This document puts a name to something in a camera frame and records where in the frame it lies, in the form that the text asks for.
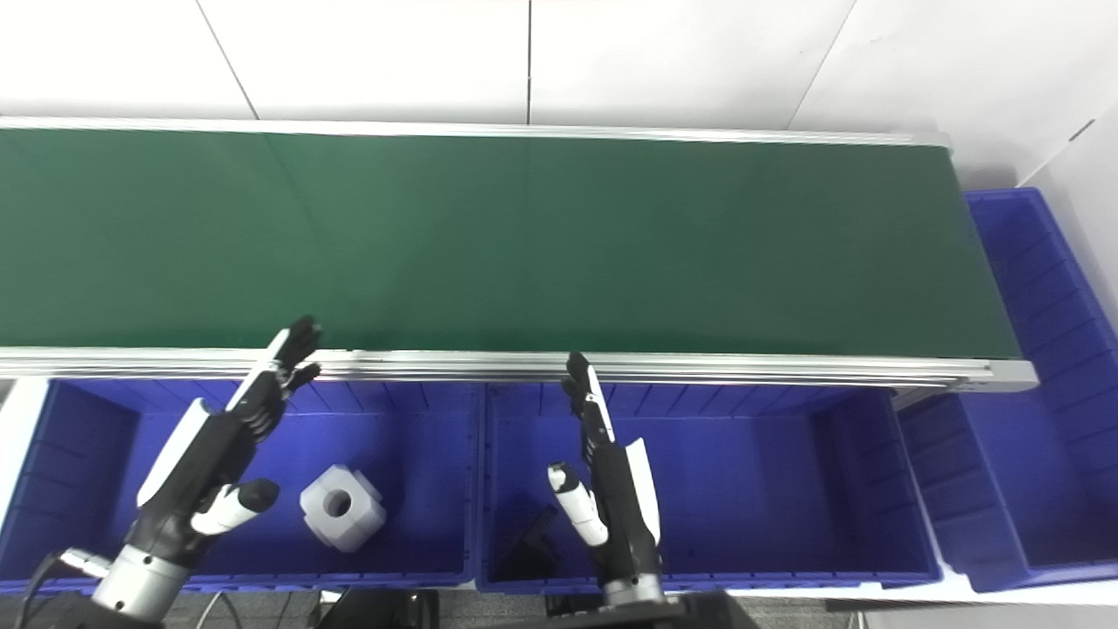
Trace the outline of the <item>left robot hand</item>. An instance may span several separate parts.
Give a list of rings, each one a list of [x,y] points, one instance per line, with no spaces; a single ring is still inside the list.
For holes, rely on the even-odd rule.
[[[196,399],[157,457],[138,494],[139,514],[124,539],[143,555],[182,568],[196,568],[218,534],[193,526],[224,499],[240,506],[241,496],[260,509],[275,503],[280,486],[268,479],[248,483],[241,475],[257,447],[284,417],[288,399],[322,368],[307,362],[322,330],[312,315],[291,323],[272,339],[265,358],[252,366],[229,402],[218,411]]]

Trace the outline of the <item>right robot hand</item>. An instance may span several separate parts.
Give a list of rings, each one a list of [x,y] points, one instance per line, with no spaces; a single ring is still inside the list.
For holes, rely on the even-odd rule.
[[[659,493],[642,438],[622,445],[597,370],[582,353],[570,353],[562,380],[579,422],[582,482],[570,463],[550,463],[547,477],[556,501],[590,550],[604,593],[635,600],[659,597]]]

